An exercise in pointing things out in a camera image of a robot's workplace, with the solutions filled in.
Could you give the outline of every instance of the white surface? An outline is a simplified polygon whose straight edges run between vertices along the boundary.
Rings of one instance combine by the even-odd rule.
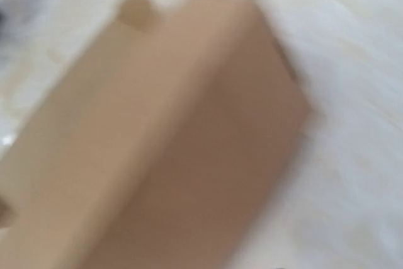
[[[21,125],[115,3],[47,0],[36,38],[3,70],[1,136]],[[320,117],[231,268],[403,268],[403,0],[262,4]]]

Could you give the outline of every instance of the box side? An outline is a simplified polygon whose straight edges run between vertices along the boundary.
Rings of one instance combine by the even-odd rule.
[[[94,39],[30,117],[0,163],[0,197],[15,212],[34,196],[82,109],[114,74],[116,59],[126,53],[146,29],[146,21],[156,14],[147,0],[126,0],[118,18]]]
[[[295,148],[309,105],[263,15],[81,269],[221,268]]]
[[[91,97],[1,243],[1,264],[80,264],[244,35],[252,3],[192,0],[113,63],[117,71]]]
[[[292,67],[259,12],[249,35],[222,69],[221,90],[227,109],[253,134],[256,152],[282,169],[295,147],[310,105]]]

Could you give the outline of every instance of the white fluffy rug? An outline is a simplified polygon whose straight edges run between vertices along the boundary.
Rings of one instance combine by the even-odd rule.
[[[18,128],[113,1],[48,0],[46,26],[2,78],[1,135]],[[231,268],[403,268],[403,0],[261,1],[319,121]]]

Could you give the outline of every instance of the brown cardboard box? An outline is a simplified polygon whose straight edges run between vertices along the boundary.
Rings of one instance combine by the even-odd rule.
[[[115,70],[22,203],[0,267],[220,268],[309,112],[264,16],[254,0],[190,0],[101,56]]]

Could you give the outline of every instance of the cardboard box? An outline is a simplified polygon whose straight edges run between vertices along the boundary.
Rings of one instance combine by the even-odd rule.
[[[98,52],[81,69],[107,60],[113,73],[55,139],[1,268],[220,268],[309,112],[263,14],[254,0],[190,0]]]

